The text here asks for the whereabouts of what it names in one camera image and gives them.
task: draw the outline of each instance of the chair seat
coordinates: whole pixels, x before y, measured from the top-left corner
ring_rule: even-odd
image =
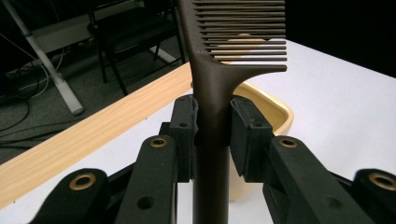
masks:
[[[172,22],[144,7],[106,17],[99,20],[97,26],[99,30],[106,30],[105,34],[98,35],[114,57],[132,48],[151,48],[163,40],[164,35],[172,37],[177,29]]]

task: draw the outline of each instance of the chair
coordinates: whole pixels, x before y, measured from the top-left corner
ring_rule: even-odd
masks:
[[[116,62],[157,46],[155,60],[160,43],[173,36],[177,38],[179,59],[183,63],[186,62],[173,0],[143,0],[144,7],[134,7],[104,18],[97,18],[98,10],[125,4],[128,1],[130,0],[90,0],[88,5],[90,24],[87,27],[96,40],[104,82],[107,82],[105,67],[110,65],[124,95],[128,92]],[[172,15],[172,20],[167,19],[169,13]]]

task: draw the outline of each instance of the wooden plank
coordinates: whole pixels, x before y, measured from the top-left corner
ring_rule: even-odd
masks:
[[[14,202],[87,157],[191,88],[190,64],[131,93],[113,105],[0,166],[0,208]]]

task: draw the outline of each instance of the black comb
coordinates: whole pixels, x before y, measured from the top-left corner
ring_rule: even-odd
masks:
[[[228,223],[230,102],[248,78],[286,71],[284,6],[276,0],[178,0],[199,105],[194,224]]]

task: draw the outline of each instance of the white tabletop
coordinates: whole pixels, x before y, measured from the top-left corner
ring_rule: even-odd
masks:
[[[352,179],[363,168],[396,174],[396,79],[288,41],[288,71],[248,82],[294,112],[299,138],[330,171]],[[108,175],[135,161],[140,144],[169,121],[170,104],[0,211],[0,223],[27,223],[67,174],[98,168]],[[191,223],[191,184],[179,185],[178,223]],[[229,223],[272,223],[261,186],[230,203]]]

